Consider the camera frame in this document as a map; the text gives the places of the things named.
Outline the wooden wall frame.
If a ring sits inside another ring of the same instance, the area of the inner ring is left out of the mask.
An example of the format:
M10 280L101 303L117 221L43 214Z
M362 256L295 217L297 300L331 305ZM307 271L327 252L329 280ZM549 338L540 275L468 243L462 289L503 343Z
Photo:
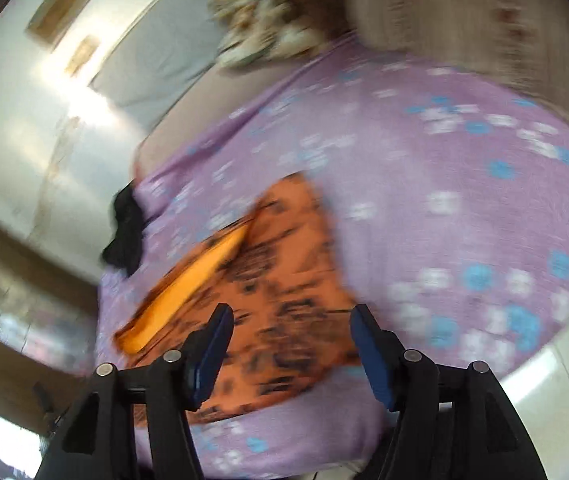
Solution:
M55 49L90 0L42 0L27 24L26 32Z

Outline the black cloth bundle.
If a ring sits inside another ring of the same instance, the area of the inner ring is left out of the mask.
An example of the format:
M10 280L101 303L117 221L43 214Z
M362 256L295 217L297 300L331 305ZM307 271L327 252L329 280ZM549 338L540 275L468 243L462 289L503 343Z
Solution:
M112 212L115 231L112 240L102 250L101 259L107 266L122 270L127 278L131 278L141 266L144 228L147 225L132 182L114 196Z

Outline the pink beige mattress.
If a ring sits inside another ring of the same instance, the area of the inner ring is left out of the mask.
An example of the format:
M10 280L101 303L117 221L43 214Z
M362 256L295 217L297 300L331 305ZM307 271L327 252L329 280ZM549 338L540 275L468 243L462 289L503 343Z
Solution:
M185 145L305 64L300 58L240 70L215 66L198 80L139 144L132 177L141 181Z

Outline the purple floral bedsheet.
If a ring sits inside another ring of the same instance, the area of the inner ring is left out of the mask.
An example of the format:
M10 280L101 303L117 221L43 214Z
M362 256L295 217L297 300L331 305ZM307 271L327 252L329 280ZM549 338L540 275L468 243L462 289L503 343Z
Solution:
M100 283L96 357L193 248L300 172L346 287L434 361L486 361L547 475L569 479L569 124L458 68L342 40L141 181L138 271Z

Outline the cream brown floral blanket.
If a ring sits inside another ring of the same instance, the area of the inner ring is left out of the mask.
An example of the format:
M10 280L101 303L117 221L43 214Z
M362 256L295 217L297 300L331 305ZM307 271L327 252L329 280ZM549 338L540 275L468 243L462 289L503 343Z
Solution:
M216 64L230 70L318 55L349 29L344 0L211 0L210 8L227 27Z

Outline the beige striped pillow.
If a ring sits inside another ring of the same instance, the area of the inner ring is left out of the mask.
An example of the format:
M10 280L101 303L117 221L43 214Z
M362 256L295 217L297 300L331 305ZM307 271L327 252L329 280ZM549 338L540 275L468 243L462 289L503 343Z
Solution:
M480 73L569 120L569 0L345 0L360 40Z

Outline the grey cloth sheet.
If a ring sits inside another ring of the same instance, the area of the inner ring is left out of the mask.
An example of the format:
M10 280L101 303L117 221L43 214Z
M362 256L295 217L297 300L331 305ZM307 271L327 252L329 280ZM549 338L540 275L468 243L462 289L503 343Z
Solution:
M224 25L212 0L158 0L127 32L90 87L152 131L215 63Z

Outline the orange black floral garment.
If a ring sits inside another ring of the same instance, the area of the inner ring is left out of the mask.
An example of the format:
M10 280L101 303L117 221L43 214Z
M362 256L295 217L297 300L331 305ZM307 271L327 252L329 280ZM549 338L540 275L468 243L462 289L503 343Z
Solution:
M356 300L344 286L329 217L304 174L290 174L248 214L193 248L113 337L130 367L183 344L219 304L234 333L212 396L190 416L218 422L294 398L358 354Z

